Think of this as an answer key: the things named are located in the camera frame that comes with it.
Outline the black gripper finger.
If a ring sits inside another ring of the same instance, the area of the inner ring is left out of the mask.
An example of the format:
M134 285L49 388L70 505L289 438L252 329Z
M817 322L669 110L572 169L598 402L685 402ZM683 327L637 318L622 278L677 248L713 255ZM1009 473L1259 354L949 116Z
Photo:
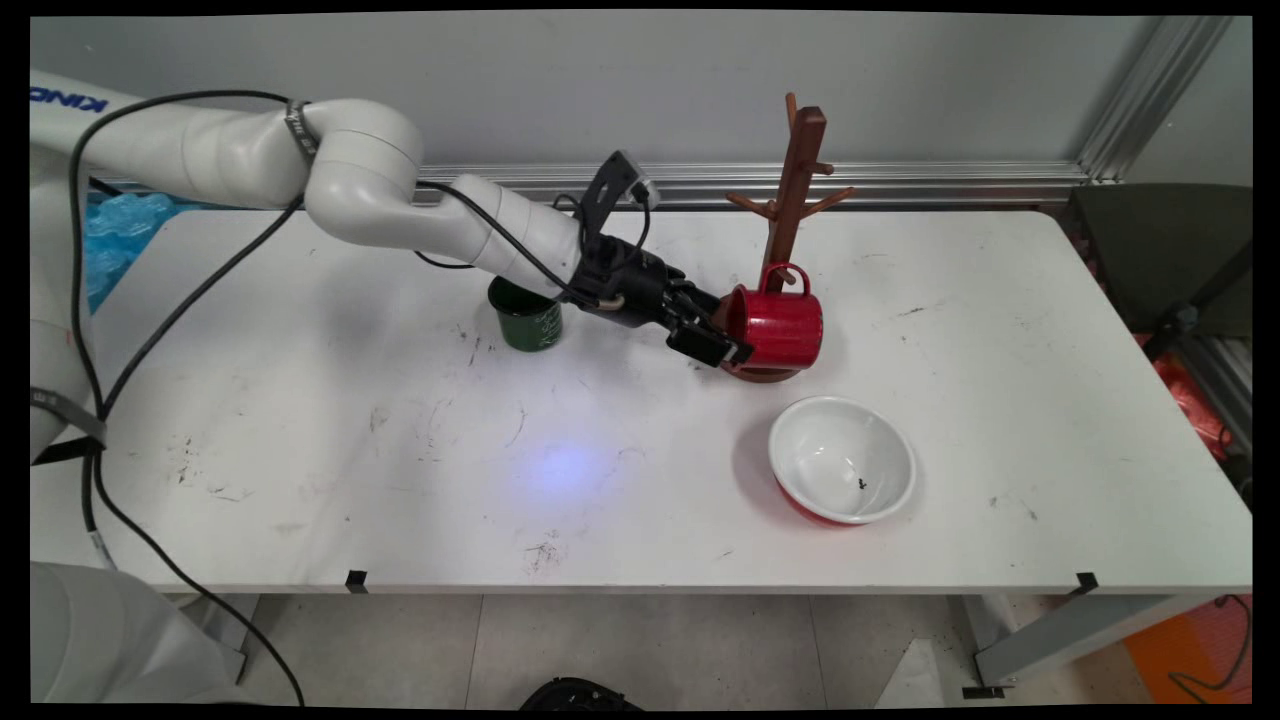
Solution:
M669 323L666 343L708 366L742 365L754 355L753 345L736 340L705 318L675 318Z
M692 282L685 282L684 324L707 332L723 333L722 302L721 297L696 287Z

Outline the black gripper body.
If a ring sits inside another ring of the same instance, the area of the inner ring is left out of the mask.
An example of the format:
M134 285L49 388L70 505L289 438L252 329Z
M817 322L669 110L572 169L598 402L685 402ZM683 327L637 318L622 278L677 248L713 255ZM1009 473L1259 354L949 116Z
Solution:
M594 236L573 273L573 305L616 324L673 328L692 319L680 300L686 275L657 255L613 236Z

